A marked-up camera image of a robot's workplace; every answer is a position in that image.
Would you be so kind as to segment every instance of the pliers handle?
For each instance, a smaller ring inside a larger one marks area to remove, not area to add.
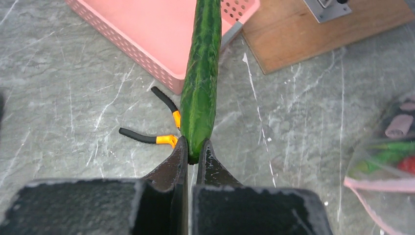
[[[180,112],[179,109],[177,108],[177,106],[173,103],[173,101],[166,96],[162,91],[160,91],[160,89],[158,89],[157,87],[152,87],[151,91],[159,98],[161,99],[170,109],[173,118],[174,118],[174,122],[176,123],[176,127],[180,130]],[[134,140],[137,140],[139,142],[142,143],[151,143],[151,144],[169,144],[171,145],[173,148],[176,147],[177,144],[177,137],[174,135],[166,135],[166,136],[144,136],[141,135],[137,132],[125,129],[125,128],[120,128],[118,131],[120,134],[132,138]]]

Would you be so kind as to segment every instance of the cucumber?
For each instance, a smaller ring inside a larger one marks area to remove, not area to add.
[[[203,141],[212,135],[221,40],[220,0],[196,0],[191,47],[180,100],[180,131],[187,140],[189,164],[198,163]]]

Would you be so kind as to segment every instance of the pink plastic basket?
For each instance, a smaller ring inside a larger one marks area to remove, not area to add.
[[[175,94],[182,92],[196,0],[65,0],[69,7]],[[221,0],[221,49],[259,0]]]

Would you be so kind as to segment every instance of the red tomato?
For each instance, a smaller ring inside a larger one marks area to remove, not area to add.
[[[415,174],[415,156],[405,158],[398,164],[397,167],[402,171]]]

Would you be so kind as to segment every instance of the gray marble surface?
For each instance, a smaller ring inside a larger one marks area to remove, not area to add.
[[[32,179],[141,177],[171,153],[118,128],[178,134],[149,88],[180,97],[63,0],[3,0],[0,20],[0,212]],[[415,22],[267,76],[238,36],[221,58],[211,138],[219,160],[246,185],[314,190],[337,235],[379,234],[342,182],[356,142],[415,87],[414,35]],[[190,166],[193,183],[195,174]]]

